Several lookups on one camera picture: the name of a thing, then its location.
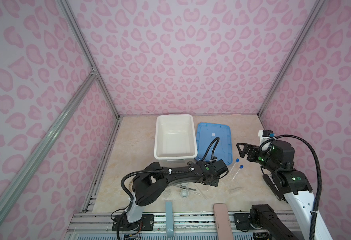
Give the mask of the white plastic bin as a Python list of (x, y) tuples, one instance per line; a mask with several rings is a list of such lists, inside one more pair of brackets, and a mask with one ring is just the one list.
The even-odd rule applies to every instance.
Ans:
[(163, 167), (184, 167), (197, 156), (192, 115), (157, 117), (154, 158)]

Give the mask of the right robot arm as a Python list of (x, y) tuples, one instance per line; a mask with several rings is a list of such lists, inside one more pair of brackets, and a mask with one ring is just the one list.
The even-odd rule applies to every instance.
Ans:
[(283, 141), (285, 135), (266, 138), (258, 146), (237, 143), (236, 147), (241, 158), (258, 163), (263, 170), (271, 173), (270, 176), (262, 176), (265, 183), (279, 200), (290, 205), (306, 240), (330, 240), (332, 236), (319, 212), (322, 176), (318, 156), (309, 142), (298, 136), (291, 137), (304, 143), (313, 156), (316, 192), (306, 175), (294, 168), (295, 150), (290, 143)]

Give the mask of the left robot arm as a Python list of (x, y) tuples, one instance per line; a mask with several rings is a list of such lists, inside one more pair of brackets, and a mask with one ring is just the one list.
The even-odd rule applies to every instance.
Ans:
[(133, 231), (141, 226), (145, 206), (154, 203), (170, 186), (197, 183), (217, 187), (228, 173), (223, 160), (188, 162), (184, 167), (172, 168), (153, 162), (141, 171), (129, 173), (121, 179), (129, 205), (114, 218), (113, 230)]

